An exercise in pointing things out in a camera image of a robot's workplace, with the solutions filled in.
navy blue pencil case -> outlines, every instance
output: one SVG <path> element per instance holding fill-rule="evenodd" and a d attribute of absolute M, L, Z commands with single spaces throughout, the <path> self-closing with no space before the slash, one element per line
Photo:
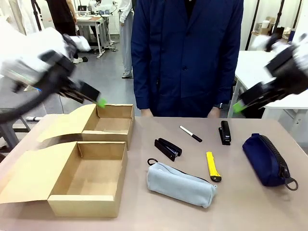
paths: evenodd
<path fill-rule="evenodd" d="M 243 144 L 243 150 L 264 186 L 284 184 L 289 190 L 298 189 L 298 183 L 291 177 L 287 163 L 266 136 L 252 134 Z M 292 182 L 295 183 L 294 188 L 289 186 Z"/>

beige table surface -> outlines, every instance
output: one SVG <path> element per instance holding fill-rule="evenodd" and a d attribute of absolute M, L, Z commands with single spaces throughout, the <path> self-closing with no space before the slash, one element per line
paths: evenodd
<path fill-rule="evenodd" d="M 48 115 L 0 164 L 0 178 L 55 120 Z M 0 230 L 5 231 L 306 231 L 308 230 L 308 158 L 291 136 L 272 120 L 229 119 L 231 146 L 222 146 L 221 120 L 201 118 L 136 118 L 118 218 L 57 218 L 45 201 L 0 205 Z M 198 143 L 179 129 L 183 125 L 203 139 Z M 256 178 L 242 144 L 251 133 L 268 136 L 285 158 L 296 192 L 266 188 Z M 154 147 L 162 137 L 183 149 L 171 162 Z M 212 151 L 222 175 L 218 193 L 208 209 L 149 192 L 147 159 L 156 158 L 189 174 L 210 179 L 206 151 Z"/>

zipper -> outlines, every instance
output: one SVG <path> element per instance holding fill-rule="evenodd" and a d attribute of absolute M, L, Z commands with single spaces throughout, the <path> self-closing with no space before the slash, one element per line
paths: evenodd
<path fill-rule="evenodd" d="M 179 172 L 181 172 L 181 173 L 183 173 L 183 174 L 186 174 L 186 175 L 188 175 L 188 176 L 196 177 L 196 176 L 187 174 L 186 172 L 183 172 L 183 171 L 181 171 L 181 170 L 178 170 L 178 169 L 176 169 L 175 167 L 171 167 L 171 168 L 173 168 L 173 169 L 175 169 L 175 170 L 177 170 L 177 171 L 179 171 Z M 208 182 L 207 180 L 205 180 L 205 179 L 203 179 L 203 178 L 201 178 L 201 177 L 197 177 L 197 178 L 199 178 L 199 179 L 201 179 L 201 180 L 204 180 L 204 181 L 206 181 L 207 183 L 210 183 L 210 182 Z"/>
<path fill-rule="evenodd" d="M 158 163 L 158 160 L 156 160 L 156 159 L 154 159 L 154 158 L 150 158 L 150 159 L 148 159 L 148 161 L 147 161 L 147 162 L 148 162 L 148 165 L 149 165 L 149 166 L 152 166 L 152 165 L 154 165 L 154 164 Z M 187 174 L 186 172 L 183 172 L 183 171 L 181 171 L 181 170 L 178 170 L 178 169 L 176 169 L 175 167 L 171 167 L 171 168 L 173 168 L 173 169 L 175 169 L 175 170 L 177 170 L 177 171 L 179 171 L 179 172 L 181 172 L 181 173 L 183 173 L 183 174 L 185 174 L 185 175 L 192 176 L 192 177 L 196 177 L 196 176 L 193 176 L 193 175 Z M 204 180 L 204 181 L 206 181 L 207 183 L 209 183 L 209 184 L 210 184 L 210 182 L 208 182 L 207 180 L 205 180 L 205 179 L 203 179 L 203 178 L 201 178 L 201 177 L 197 177 L 197 178 L 199 178 L 199 179 L 201 179 L 201 180 Z"/>
<path fill-rule="evenodd" d="M 279 151 L 276 149 L 274 144 L 266 136 L 260 135 L 260 138 L 266 144 L 266 146 L 271 150 L 271 152 L 273 153 L 274 157 L 276 158 L 279 164 L 278 176 L 282 178 L 289 178 L 290 172 L 288 169 L 288 165 L 286 161 L 283 159 L 283 157 L 280 155 Z"/>
<path fill-rule="evenodd" d="M 266 136 L 260 135 L 261 140 L 265 143 L 265 145 L 271 150 L 274 157 L 276 158 L 278 164 L 279 164 L 279 173 L 278 176 L 284 179 L 285 186 L 291 190 L 296 191 L 298 189 L 298 183 L 295 179 L 293 179 L 290 175 L 288 165 L 286 161 L 283 159 L 283 157 L 280 155 L 279 151 L 276 149 L 274 144 L 267 138 Z M 295 187 L 291 188 L 289 186 L 290 183 L 294 182 Z"/>

yellow box cutter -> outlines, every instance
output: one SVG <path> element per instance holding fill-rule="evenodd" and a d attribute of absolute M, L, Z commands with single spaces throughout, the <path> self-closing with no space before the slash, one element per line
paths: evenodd
<path fill-rule="evenodd" d="M 208 171 L 210 172 L 211 180 L 221 182 L 221 175 L 217 172 L 212 152 L 206 153 Z"/>

person's hand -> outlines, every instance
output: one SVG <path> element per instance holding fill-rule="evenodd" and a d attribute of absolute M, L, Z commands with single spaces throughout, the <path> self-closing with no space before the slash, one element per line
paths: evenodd
<path fill-rule="evenodd" d="M 217 119 L 220 117 L 220 109 L 217 107 L 213 107 L 210 113 L 207 115 L 207 118 Z"/>
<path fill-rule="evenodd" d="M 153 117 L 153 114 L 150 109 L 141 109 L 141 116 Z"/>

